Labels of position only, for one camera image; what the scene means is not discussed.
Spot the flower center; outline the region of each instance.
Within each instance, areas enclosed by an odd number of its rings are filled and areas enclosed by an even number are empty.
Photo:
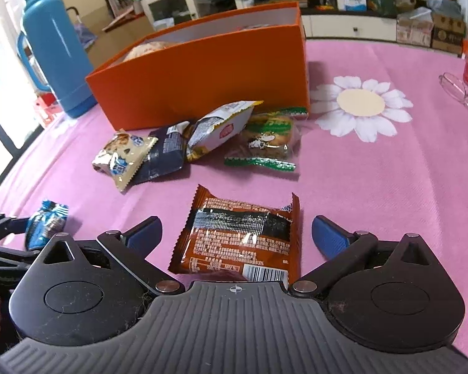
[[[385,100],[367,89],[346,89],[336,101],[343,111],[356,117],[372,117],[385,109]]]

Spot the gray ribbed surface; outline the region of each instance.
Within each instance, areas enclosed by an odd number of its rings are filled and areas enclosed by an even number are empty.
[[[1,358],[21,374],[453,374],[465,363],[447,348],[375,352],[335,330],[317,302],[277,283],[239,283],[238,293],[232,286],[195,282],[185,294],[158,297],[136,326],[95,345],[26,339]]]

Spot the dark blue snack package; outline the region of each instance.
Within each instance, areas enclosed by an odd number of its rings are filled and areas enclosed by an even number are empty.
[[[186,152],[186,139],[183,134],[189,122],[180,122],[172,127],[159,128],[149,133],[158,142],[151,148],[138,169],[130,185],[151,181],[156,177],[169,175],[183,167]]]
[[[43,200],[41,208],[29,218],[26,225],[26,250],[43,249],[47,242],[62,232],[68,219],[67,205]]]

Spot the thermos handle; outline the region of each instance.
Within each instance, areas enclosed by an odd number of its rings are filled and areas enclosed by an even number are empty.
[[[20,32],[19,36],[17,37],[17,52],[19,54],[19,57],[21,58],[21,62],[23,63],[24,67],[28,71],[29,76],[35,83],[36,88],[38,88],[40,91],[46,92],[46,93],[51,93],[52,90],[50,87],[46,84],[43,84],[38,76],[36,75],[35,71],[31,67],[31,64],[29,64],[28,57],[26,57],[26,53],[24,52],[24,39],[26,35],[24,32]]]

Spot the red logo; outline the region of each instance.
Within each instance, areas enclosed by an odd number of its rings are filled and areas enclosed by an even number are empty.
[[[220,132],[220,139],[230,135],[233,130],[234,130],[234,124],[233,123],[230,123],[229,125],[225,126]]]

